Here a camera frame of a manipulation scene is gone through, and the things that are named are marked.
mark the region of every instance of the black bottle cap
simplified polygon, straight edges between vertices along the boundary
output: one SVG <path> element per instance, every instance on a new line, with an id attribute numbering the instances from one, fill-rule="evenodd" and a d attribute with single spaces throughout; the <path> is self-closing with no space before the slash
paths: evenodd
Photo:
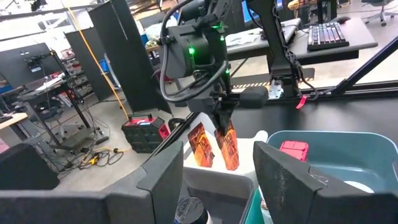
<path id="1" fill-rule="evenodd" d="M 180 224 L 206 224 L 208 214 L 199 198 L 190 197 L 179 203 L 175 219 Z"/>

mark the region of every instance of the red case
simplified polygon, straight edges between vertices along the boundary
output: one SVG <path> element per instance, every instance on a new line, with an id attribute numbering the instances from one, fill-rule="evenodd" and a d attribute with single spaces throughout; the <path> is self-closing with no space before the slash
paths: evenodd
<path id="1" fill-rule="evenodd" d="M 306 142 L 284 141 L 279 150 L 303 162 L 307 161 L 308 144 Z"/>

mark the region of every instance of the red tag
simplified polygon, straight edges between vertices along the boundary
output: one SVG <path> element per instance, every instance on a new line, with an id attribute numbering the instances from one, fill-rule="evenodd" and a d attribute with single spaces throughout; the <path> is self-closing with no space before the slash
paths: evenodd
<path id="1" fill-rule="evenodd" d="M 296 106 L 296 109 L 302 108 L 302 107 L 304 106 L 306 100 L 307 100 L 307 96 L 306 96 L 306 95 L 303 95 L 303 96 L 301 97 L 300 102 L 299 102 L 298 105 Z"/>

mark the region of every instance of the mouse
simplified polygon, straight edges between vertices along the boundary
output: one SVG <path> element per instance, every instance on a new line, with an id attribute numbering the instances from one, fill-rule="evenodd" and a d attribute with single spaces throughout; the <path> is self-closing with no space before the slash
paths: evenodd
<path id="1" fill-rule="evenodd" d="M 336 17 L 332 20 L 332 22 L 338 22 L 339 24 L 343 24 L 346 21 L 350 20 L 351 18 L 348 16 L 341 16 L 341 17 Z"/>

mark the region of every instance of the orange package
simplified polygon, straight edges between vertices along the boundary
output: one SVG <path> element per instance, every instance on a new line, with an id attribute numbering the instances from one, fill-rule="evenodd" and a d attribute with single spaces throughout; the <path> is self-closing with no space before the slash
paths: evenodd
<path id="1" fill-rule="evenodd" d="M 225 136 L 220 130 L 216 130 L 214 134 L 218 147 L 221 149 L 226 169 L 236 170 L 239 167 L 238 140 L 232 123 L 229 123 Z"/>
<path id="2" fill-rule="evenodd" d="M 212 167 L 214 154 L 202 123 L 189 132 L 188 140 L 198 166 Z"/>

